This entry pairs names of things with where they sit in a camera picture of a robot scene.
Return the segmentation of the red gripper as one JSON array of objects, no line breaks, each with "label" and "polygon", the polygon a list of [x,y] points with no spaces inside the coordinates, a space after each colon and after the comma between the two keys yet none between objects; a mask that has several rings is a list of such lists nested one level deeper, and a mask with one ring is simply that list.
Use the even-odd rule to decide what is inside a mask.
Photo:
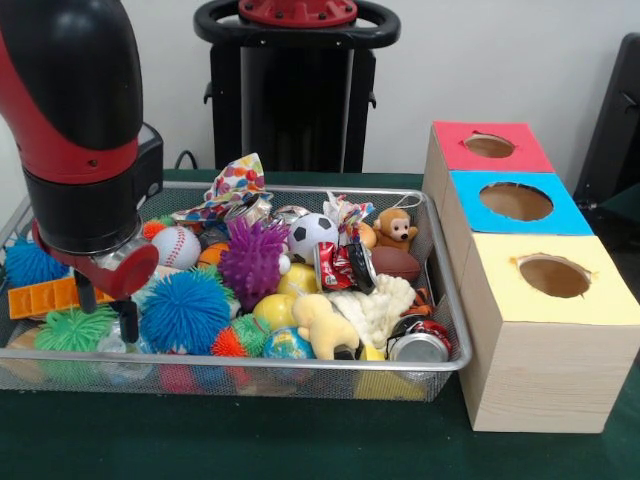
[{"label": "red gripper", "polygon": [[115,311],[121,338],[125,343],[135,343],[139,338],[138,307],[131,298],[121,299],[142,288],[159,262],[158,249],[142,235],[142,224],[138,223],[133,235],[114,249],[89,255],[71,254],[50,247],[44,242],[36,221],[32,222],[32,233],[34,241],[45,253],[75,270],[74,281],[83,312],[90,314],[97,308],[93,285],[118,300]]}]

